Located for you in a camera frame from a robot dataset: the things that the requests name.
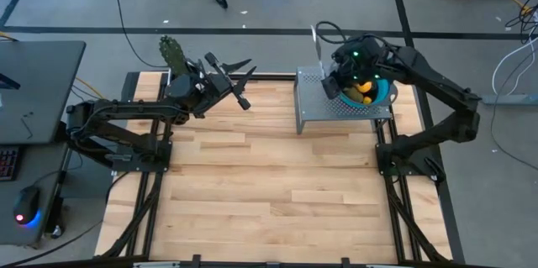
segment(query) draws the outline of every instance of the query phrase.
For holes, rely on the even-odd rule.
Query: computer monitor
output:
[[[0,88],[2,89],[19,89],[20,84],[9,79],[7,76],[0,74]]]

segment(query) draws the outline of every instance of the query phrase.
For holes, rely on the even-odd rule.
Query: black bracket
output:
[[[158,141],[160,151],[159,160],[148,160],[145,154],[137,152],[132,147],[118,145],[116,155],[107,155],[106,158],[113,162],[115,171],[168,171],[171,157],[171,141]]]
[[[342,268],[351,268],[350,258],[342,258]]]
[[[193,261],[191,262],[191,268],[200,268],[200,262],[202,261],[201,255],[193,255]]]
[[[445,172],[433,159],[429,148],[416,150],[409,158],[400,159],[392,153],[392,145],[377,144],[377,168],[383,176],[428,176],[434,181],[444,181]]]

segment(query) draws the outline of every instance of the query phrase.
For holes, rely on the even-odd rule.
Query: metal stand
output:
[[[297,68],[293,85],[297,134],[307,121],[345,121],[389,119],[388,107],[353,108],[339,98],[329,100],[321,85],[321,71],[316,66]]]

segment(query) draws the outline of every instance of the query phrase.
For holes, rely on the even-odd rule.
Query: wooden table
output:
[[[160,72],[140,73],[134,100],[155,100],[160,81]],[[398,89],[398,131],[416,133],[421,125],[413,88]],[[312,122],[297,135],[292,81],[250,81],[245,96],[252,104],[248,111],[227,97],[205,119],[173,129],[150,258],[396,263],[371,123]],[[150,122],[131,121],[128,129],[146,133]],[[435,184],[423,176],[407,179],[417,224],[450,258]],[[131,173],[110,194],[96,254],[132,218],[139,180]],[[410,259],[408,232],[400,224]],[[144,228],[143,222],[138,253]]]

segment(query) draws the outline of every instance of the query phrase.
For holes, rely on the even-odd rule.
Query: concrete floor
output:
[[[0,11],[10,0],[0,0]],[[401,30],[394,0],[229,0],[221,9],[213,0],[121,0],[130,28],[233,28],[307,29],[319,20],[331,20],[343,29]],[[409,24],[416,32],[514,33],[504,22],[517,15],[510,0],[404,0]],[[115,0],[20,0],[7,26],[119,27]],[[120,96],[129,71],[147,70],[130,51],[121,34],[21,34],[21,40],[84,40],[87,50],[78,76],[105,96]],[[294,71],[316,62],[308,36],[291,35],[174,35],[192,58],[213,51],[220,60],[253,59],[259,71]],[[162,64],[157,34],[131,35],[139,54]],[[402,44],[401,39],[389,41]],[[491,93],[491,75],[498,61],[520,45],[519,41],[416,39],[415,45],[432,67],[462,86]],[[324,45],[324,59],[334,46]],[[518,61],[514,57],[499,73],[507,76]],[[518,92],[533,92],[538,81],[534,67],[522,77]],[[71,96],[69,103],[78,100]],[[434,121],[450,110],[430,99]],[[477,139],[441,146],[454,212],[468,264],[500,267],[534,267],[538,245],[538,172],[510,159],[491,140],[492,109],[481,106]],[[517,156],[538,162],[533,152],[538,135],[534,108],[499,108],[495,132],[498,140]],[[85,160],[64,189],[69,197],[66,234],[47,241],[41,250],[0,247],[0,264],[20,260],[52,248],[78,235],[103,216],[103,198],[110,183],[108,170]],[[87,259],[92,256],[98,229],[69,248],[40,262]]]

